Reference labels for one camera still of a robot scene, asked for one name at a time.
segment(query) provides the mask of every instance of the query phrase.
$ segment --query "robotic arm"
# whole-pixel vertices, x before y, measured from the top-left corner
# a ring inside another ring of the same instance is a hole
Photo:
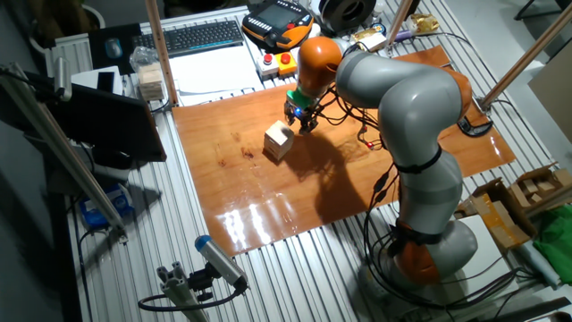
[[[285,113],[300,132],[317,126],[310,115],[331,82],[340,97],[378,110],[379,131],[400,173],[400,218],[382,270],[399,287],[437,284],[475,254],[476,238],[449,221],[460,199],[462,175],[437,142],[442,130],[468,110],[471,87],[457,72],[405,63],[364,52],[342,58],[328,38],[311,38],[299,51],[299,81]]]

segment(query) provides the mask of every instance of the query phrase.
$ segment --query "floor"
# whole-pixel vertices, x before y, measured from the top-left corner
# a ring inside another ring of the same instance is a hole
[[[526,3],[525,0],[445,0],[445,2],[457,16],[467,36],[497,80],[557,18],[557,15],[550,15],[515,21],[513,17]],[[526,14],[557,9],[558,6],[553,0],[537,0]],[[528,82],[570,37],[572,37],[572,25],[568,25],[507,88],[508,94],[538,133],[554,159],[560,166],[568,169],[572,169],[572,143],[530,90]]]

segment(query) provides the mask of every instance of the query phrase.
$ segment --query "white paper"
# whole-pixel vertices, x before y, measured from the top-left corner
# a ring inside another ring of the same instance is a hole
[[[97,89],[97,80],[100,72],[113,72],[114,76],[114,94],[121,95],[123,93],[122,76],[119,74],[119,67],[111,66],[96,69],[89,72],[80,72],[71,76],[71,83]]]
[[[246,46],[186,55],[169,62],[185,106],[260,86],[257,68]]]

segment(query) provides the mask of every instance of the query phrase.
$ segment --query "small wooden cube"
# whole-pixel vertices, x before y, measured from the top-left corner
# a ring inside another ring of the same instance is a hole
[[[570,175],[570,172],[566,169],[554,171],[554,176],[558,181],[560,181],[560,183],[562,183],[563,186],[572,184],[572,175]]]
[[[532,179],[523,180],[522,183],[525,185],[524,193],[526,195],[533,194],[538,191],[538,188],[536,188]]]
[[[554,190],[554,186],[550,182],[538,182],[536,184],[536,187],[538,187],[538,190],[542,193],[546,193],[546,192]]]
[[[520,190],[518,184],[512,184],[510,186],[510,190],[512,191],[513,195],[520,204],[520,207],[522,208],[530,207],[530,203],[528,203],[528,200],[526,200],[525,194]]]
[[[276,121],[265,133],[265,151],[280,160],[292,148],[294,131],[282,121]]]
[[[540,202],[543,199],[535,193],[534,195],[532,195],[532,197],[530,197],[530,200],[532,200],[533,202]]]

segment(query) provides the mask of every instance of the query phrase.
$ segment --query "glossy wooden tabletop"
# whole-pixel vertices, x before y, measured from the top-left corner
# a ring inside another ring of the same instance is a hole
[[[399,59],[437,66],[449,61],[440,47]],[[294,88],[173,109],[209,234],[231,255],[365,211],[375,181],[391,165],[387,151],[357,140],[361,124],[353,119],[335,127],[320,120],[311,134],[295,137],[281,162],[273,161],[263,152],[264,134],[283,120],[286,91]],[[335,104],[324,113],[343,115]],[[472,123],[486,122],[474,106],[467,115]],[[292,125],[298,129],[299,123]],[[369,129],[365,137],[376,140],[378,132]],[[464,176],[515,159],[494,129],[473,139],[455,125],[439,142]],[[394,198],[397,193],[388,193],[383,203]]]

